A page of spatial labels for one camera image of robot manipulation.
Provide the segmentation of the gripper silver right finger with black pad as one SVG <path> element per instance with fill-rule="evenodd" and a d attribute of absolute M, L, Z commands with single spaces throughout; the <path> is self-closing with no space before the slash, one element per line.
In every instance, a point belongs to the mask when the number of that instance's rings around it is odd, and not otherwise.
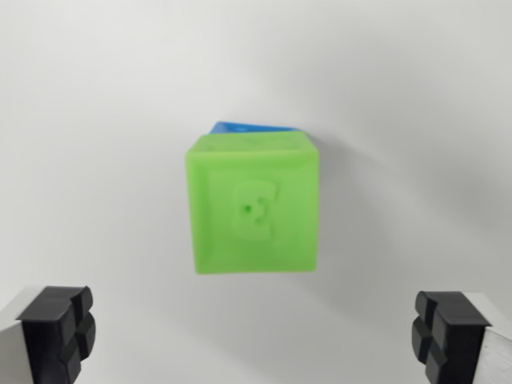
<path fill-rule="evenodd" d="M 430 383 L 510 383 L 511 320 L 482 293 L 420 291 L 411 329 Z"/>

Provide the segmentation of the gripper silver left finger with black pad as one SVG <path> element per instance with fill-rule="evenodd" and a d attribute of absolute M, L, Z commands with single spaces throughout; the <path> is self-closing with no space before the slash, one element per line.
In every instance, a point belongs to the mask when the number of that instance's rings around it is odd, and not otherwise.
<path fill-rule="evenodd" d="M 74 383 L 96 336 L 88 286 L 27 286 L 1 309 L 1 382 Z"/>

